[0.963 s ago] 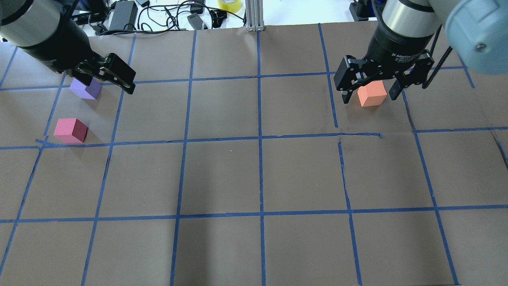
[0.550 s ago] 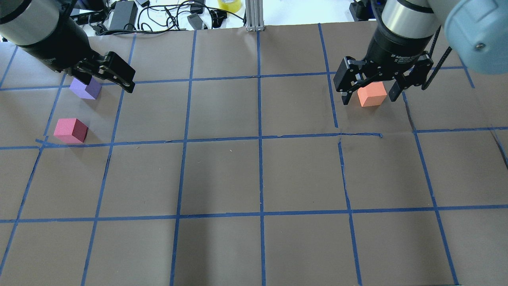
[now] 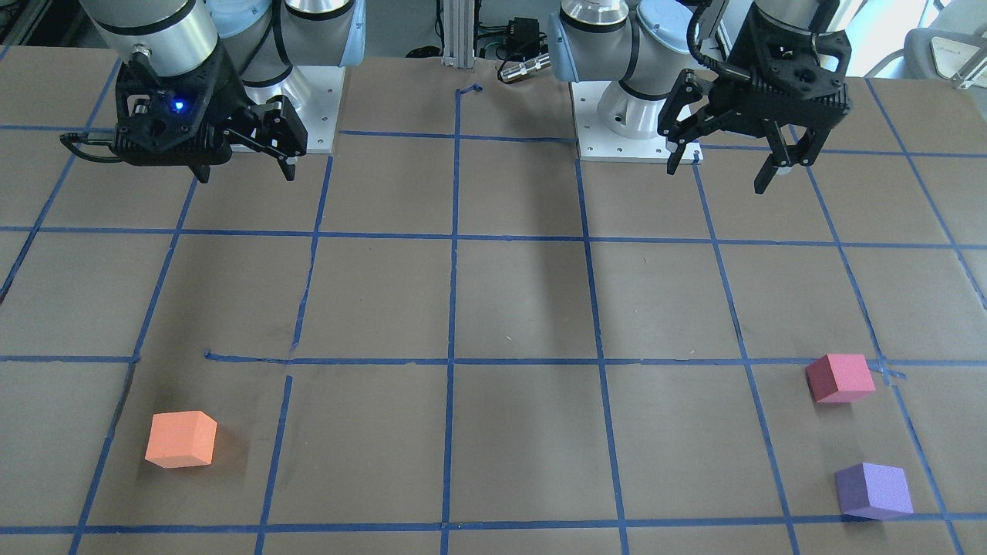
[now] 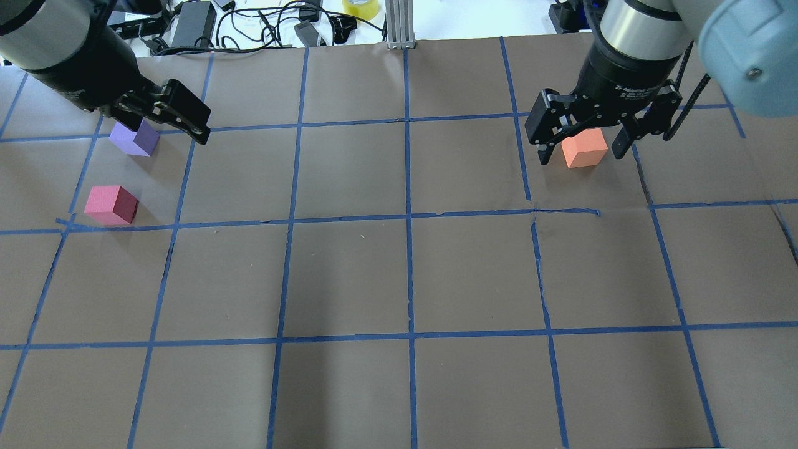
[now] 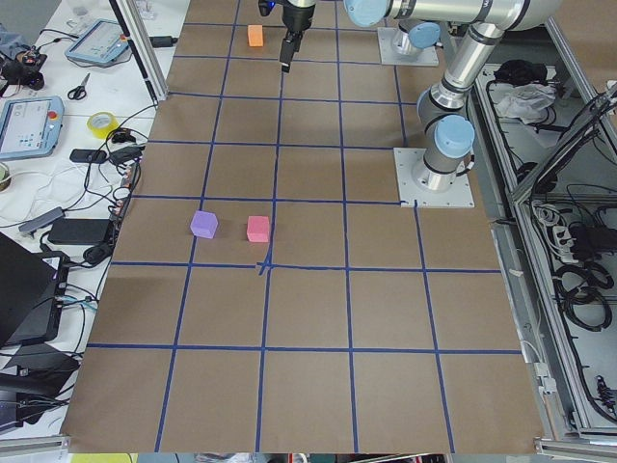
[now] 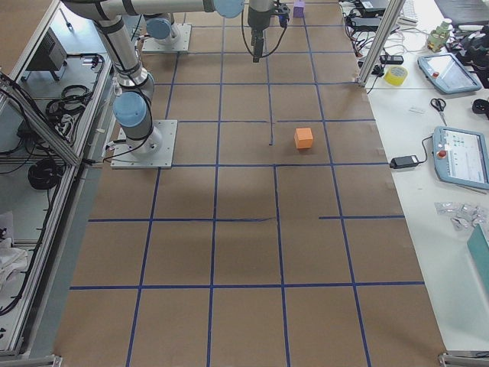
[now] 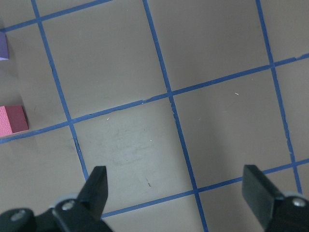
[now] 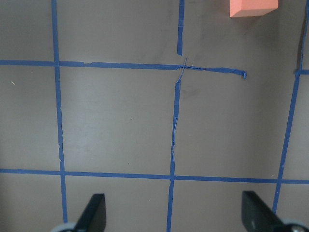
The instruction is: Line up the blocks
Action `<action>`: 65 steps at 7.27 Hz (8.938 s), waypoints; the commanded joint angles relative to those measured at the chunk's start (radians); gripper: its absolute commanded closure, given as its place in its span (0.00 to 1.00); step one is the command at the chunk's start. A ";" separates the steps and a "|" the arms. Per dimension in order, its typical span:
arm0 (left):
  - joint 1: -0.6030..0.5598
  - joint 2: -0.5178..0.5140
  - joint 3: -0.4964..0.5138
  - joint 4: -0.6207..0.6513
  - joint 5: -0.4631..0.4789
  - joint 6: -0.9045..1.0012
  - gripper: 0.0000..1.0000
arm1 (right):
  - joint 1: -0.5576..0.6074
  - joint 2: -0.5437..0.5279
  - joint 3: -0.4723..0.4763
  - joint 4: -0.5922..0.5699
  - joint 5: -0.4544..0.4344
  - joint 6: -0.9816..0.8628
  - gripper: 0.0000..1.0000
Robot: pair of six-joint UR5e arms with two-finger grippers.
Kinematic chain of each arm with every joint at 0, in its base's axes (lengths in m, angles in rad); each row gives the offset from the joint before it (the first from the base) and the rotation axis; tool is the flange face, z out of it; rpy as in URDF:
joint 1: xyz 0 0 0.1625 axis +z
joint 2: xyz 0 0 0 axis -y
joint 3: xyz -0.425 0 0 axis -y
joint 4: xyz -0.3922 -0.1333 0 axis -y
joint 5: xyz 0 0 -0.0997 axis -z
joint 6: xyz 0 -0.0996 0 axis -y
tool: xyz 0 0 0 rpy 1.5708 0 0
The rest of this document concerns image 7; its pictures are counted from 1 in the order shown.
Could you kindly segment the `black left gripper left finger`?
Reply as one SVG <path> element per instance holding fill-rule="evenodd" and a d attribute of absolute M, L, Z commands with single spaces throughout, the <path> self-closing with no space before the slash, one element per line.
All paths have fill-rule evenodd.
<path fill-rule="evenodd" d="M 59 202 L 52 210 L 62 232 L 111 232 L 101 220 L 108 198 L 105 166 L 96 166 L 76 198 Z"/>

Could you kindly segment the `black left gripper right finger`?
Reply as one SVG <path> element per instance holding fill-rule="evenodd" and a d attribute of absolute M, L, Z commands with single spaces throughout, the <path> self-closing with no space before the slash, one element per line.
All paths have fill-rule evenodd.
<path fill-rule="evenodd" d="M 282 192 L 256 165 L 244 165 L 242 196 L 265 232 L 307 232 L 309 200 Z"/>

